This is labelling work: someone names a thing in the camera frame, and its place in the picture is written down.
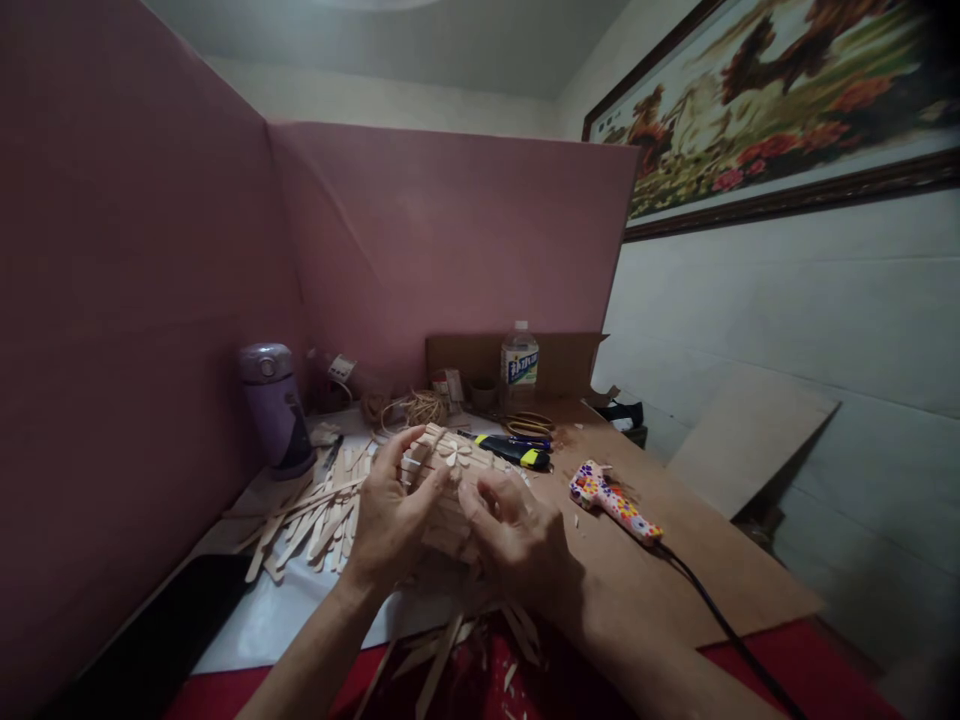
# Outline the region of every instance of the purple water bottle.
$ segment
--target purple water bottle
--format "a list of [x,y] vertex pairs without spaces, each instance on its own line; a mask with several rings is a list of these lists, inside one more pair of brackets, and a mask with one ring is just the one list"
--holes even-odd
[[303,419],[290,348],[280,343],[243,348],[240,378],[274,478],[303,475],[317,461],[317,454]]

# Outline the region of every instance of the painting of rooster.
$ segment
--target painting of rooster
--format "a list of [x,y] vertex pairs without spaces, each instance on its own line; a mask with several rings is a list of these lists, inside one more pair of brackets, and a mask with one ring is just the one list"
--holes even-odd
[[728,0],[597,117],[640,149],[628,228],[960,146],[960,73],[918,0]]

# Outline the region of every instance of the plastic water bottle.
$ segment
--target plastic water bottle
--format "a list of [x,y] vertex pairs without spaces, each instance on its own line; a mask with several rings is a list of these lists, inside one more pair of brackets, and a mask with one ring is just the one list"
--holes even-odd
[[500,346],[501,404],[504,412],[529,409],[537,389],[540,346],[527,332],[527,321],[517,320]]

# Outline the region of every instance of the red flowers in painting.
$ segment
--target red flowers in painting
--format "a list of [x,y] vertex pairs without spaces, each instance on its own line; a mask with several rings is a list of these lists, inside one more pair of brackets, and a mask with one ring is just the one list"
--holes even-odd
[[751,145],[737,158],[740,165],[749,165],[757,158],[779,157],[787,153],[799,144],[800,140],[796,135],[790,133],[777,133],[771,135],[763,142]]
[[811,153],[833,145],[850,129],[849,125],[840,122],[828,122],[808,130],[803,134],[803,152]]
[[713,189],[726,192],[743,182],[743,171],[740,168],[727,170],[713,183]]
[[843,95],[838,97],[830,105],[831,110],[850,113],[860,108],[873,105],[873,101],[883,95],[890,89],[892,83],[889,77],[875,77],[868,80],[861,80],[854,83],[846,90]]

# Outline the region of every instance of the glue gun cord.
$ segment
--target glue gun cord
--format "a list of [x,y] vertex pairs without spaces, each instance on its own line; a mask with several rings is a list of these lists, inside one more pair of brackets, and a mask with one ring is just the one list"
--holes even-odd
[[730,642],[733,643],[733,646],[736,648],[737,652],[740,653],[740,656],[744,659],[744,661],[746,661],[747,665],[750,666],[750,669],[753,670],[754,674],[760,678],[760,681],[767,686],[767,689],[770,690],[777,701],[784,707],[792,720],[807,720],[807,716],[803,714],[803,711],[793,701],[793,698],[787,694],[787,691],[783,689],[783,686],[780,685],[780,683],[777,682],[777,680],[767,671],[760,661],[757,660],[754,654],[750,652],[750,650],[744,644],[740,636],[734,632],[732,627],[730,627],[730,623],[727,622],[727,619],[723,616],[723,613],[720,612],[720,608],[716,606],[716,604],[713,602],[713,598],[710,597],[710,594],[700,583],[700,580],[697,579],[697,576],[693,574],[693,571],[687,567],[687,564],[678,558],[673,550],[662,543],[653,548],[652,552],[654,554],[661,555],[667,560],[667,562],[673,564],[674,567],[690,581],[696,591],[700,593],[700,597],[703,598],[703,601],[707,604],[710,612],[713,613],[713,617],[716,618],[717,623],[719,623],[720,627],[723,628],[723,632],[726,633],[728,638],[730,638]]

